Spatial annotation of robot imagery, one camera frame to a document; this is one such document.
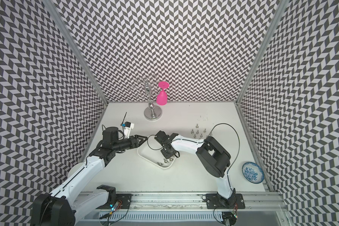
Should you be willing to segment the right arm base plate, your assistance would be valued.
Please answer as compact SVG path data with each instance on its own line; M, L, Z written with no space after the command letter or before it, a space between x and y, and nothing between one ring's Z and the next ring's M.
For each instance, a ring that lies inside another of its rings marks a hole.
M245 209L245 203L242 194L233 193L230 198L226 199L219 194L206 194L205 202L207 209Z

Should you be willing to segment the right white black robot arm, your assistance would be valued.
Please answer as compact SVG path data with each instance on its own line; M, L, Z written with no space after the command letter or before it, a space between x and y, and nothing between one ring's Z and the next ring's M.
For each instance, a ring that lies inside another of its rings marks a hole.
M196 155L207 172L216 178L218 195L226 200L234 197L235 188L228 175L231 155L214 137L194 139L159 131L154 139L161 145L165 159L179 158L180 152Z

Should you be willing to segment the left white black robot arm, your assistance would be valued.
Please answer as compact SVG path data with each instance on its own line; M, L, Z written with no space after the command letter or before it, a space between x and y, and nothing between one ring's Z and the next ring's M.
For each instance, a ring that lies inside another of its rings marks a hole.
M138 148L148 140L141 135L119 138L119 134L123 133L117 127L105 128L102 140L86 157L84 165L50 193L41 194L35 199L30 224L74 226L97 207L107 202L115 204L115 188L111 186L99 186L97 192L81 200L77 197L117 153Z

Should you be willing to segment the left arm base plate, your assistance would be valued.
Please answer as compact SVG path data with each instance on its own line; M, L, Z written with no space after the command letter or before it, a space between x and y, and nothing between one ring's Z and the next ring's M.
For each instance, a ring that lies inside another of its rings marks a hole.
M120 202L121 210L129 209L131 205L132 194L130 193L123 193L123 194L116 194L110 195L107 202L104 205L97 207L98 210L100 209L111 209L114 207L116 202Z

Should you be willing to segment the white rectangular storage tray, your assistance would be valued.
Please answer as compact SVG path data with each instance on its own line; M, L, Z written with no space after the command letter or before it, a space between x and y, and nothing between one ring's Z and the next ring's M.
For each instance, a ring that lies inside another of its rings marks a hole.
M164 156L161 153L161 145L154 139L154 136L150 137L143 145L137 148L137 154L139 157L147 161L148 163L156 166L159 169L167 170L169 169L175 160L175 157L172 157L174 160L169 163L164 163Z

